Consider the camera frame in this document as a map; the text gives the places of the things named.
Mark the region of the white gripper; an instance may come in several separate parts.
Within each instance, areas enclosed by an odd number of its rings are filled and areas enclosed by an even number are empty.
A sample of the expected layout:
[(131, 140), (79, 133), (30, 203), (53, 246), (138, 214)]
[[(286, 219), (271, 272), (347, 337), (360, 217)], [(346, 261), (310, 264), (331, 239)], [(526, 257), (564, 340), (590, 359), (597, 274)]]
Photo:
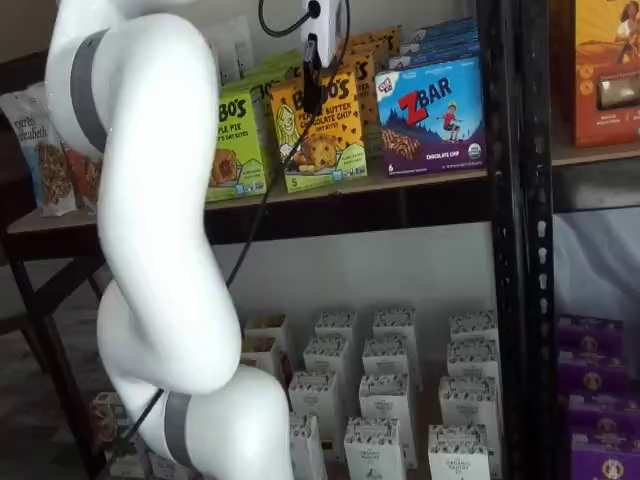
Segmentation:
[(322, 103), (321, 71), (328, 67), (344, 39), (343, 1), (319, 0), (301, 3), (308, 18), (300, 27), (303, 42), (303, 107), (317, 113)]

